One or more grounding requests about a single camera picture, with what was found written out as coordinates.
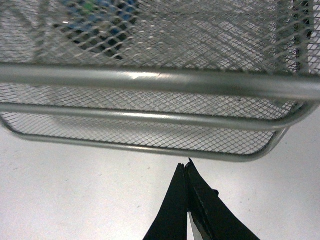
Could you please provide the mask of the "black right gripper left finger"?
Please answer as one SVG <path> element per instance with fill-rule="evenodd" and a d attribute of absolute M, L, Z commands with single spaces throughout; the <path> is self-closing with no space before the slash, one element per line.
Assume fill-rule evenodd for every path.
<path fill-rule="evenodd" d="M 145 240 L 186 240 L 188 229 L 188 187 L 185 166 L 179 163 L 159 212 Z"/>

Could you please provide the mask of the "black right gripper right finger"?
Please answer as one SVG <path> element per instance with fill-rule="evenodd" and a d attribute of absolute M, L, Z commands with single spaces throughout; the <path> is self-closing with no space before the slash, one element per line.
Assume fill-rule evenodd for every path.
<path fill-rule="evenodd" d="M 188 212 L 195 240 L 256 240 L 223 203 L 219 191 L 211 188 L 190 159 L 185 166 L 188 183 Z"/>

